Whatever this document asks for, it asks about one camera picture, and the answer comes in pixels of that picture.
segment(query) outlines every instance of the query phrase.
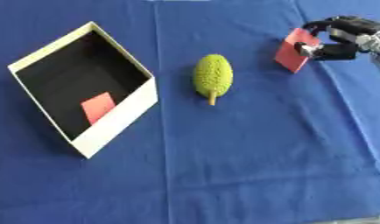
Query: green durian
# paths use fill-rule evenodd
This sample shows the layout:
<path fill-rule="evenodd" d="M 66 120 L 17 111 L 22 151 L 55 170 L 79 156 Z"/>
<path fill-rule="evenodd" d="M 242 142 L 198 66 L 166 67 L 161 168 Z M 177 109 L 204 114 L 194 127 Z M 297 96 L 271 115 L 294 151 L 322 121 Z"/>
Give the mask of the green durian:
<path fill-rule="evenodd" d="M 194 69 L 195 90 L 209 99 L 209 105 L 215 105 L 216 97 L 227 93 L 232 81 L 231 65 L 220 54 L 205 56 Z"/>

